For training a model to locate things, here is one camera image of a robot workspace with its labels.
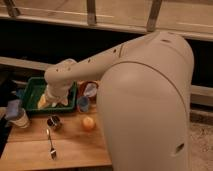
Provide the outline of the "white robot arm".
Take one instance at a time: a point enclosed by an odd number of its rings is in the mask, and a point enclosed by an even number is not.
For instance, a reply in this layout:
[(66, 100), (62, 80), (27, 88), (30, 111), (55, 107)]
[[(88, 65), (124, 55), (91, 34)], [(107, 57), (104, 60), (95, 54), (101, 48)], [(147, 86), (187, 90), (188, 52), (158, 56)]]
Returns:
[(190, 171), (193, 69), (182, 36), (153, 32), (48, 67), (44, 97), (58, 103), (73, 82), (97, 80), (97, 111), (114, 171)]

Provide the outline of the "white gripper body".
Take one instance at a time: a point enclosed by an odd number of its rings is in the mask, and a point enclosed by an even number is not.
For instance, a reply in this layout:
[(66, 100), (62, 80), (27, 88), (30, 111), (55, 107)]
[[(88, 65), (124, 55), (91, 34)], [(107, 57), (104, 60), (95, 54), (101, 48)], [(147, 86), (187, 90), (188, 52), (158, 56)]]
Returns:
[(55, 87), (47, 85), (44, 93), (41, 95), (37, 108), (56, 107), (58, 104), (68, 105), (69, 87)]

